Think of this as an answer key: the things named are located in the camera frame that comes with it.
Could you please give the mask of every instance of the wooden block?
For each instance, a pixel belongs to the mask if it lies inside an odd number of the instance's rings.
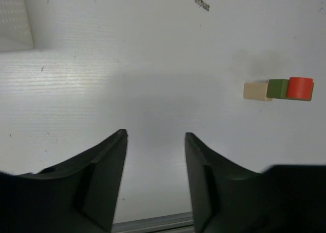
[[[267,98],[268,83],[245,83],[243,89],[244,99],[254,99],[260,101],[272,101],[272,98]]]
[[[270,79],[266,96],[268,98],[286,99],[289,79]]]

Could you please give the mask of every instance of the green block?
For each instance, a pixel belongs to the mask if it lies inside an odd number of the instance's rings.
[[[289,85],[289,79],[270,79],[268,81],[267,98],[287,99],[286,92]]]

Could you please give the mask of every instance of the stacked blocks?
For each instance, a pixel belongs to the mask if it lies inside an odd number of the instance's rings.
[[[245,83],[243,97],[261,101],[272,99],[311,101],[314,83],[307,77],[270,79],[266,83]]]

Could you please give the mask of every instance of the black scuff mark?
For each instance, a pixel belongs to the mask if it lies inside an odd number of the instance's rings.
[[[202,7],[204,10],[209,11],[210,5],[203,0],[195,0],[195,3],[199,5],[199,8]]]

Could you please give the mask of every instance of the dark stain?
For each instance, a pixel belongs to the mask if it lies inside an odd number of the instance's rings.
[[[195,0],[195,3],[200,7],[203,7],[204,10],[209,11],[210,5],[203,0]]]

